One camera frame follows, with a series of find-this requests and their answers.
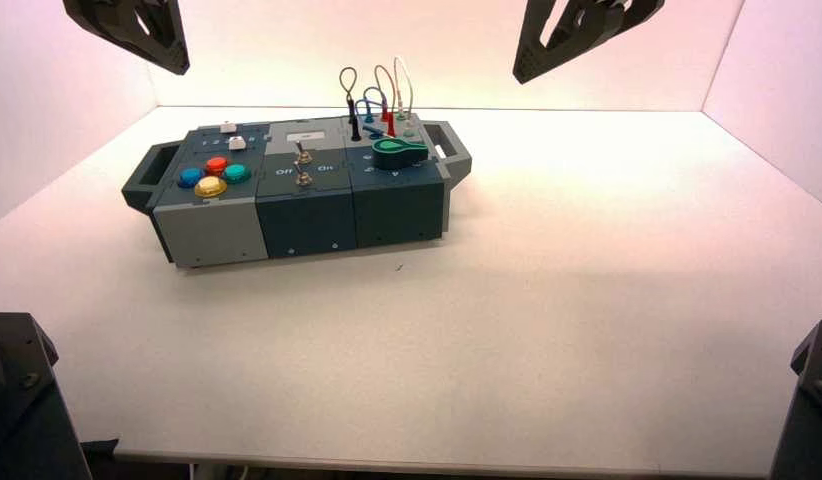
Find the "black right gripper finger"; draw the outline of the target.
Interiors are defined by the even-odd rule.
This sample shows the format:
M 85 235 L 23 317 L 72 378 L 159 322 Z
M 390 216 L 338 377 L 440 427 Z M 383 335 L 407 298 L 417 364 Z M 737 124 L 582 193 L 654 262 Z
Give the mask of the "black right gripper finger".
M 664 4 L 664 0 L 589 1 L 581 26 L 594 41 L 607 41 L 646 22 Z
M 613 30 L 612 1 L 567 1 L 549 38 L 543 30 L 556 1 L 528 1 L 513 66 L 525 84 L 606 41 Z

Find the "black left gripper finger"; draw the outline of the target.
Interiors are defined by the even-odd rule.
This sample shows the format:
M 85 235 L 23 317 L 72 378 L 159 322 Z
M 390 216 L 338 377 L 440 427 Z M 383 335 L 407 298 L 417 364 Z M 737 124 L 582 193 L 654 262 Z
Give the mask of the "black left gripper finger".
M 148 61 L 141 50 L 144 34 L 136 17 L 139 1 L 65 0 L 63 4 L 82 29 Z
M 136 17 L 145 58 L 169 72 L 186 72 L 189 55 L 177 1 L 139 1 Z

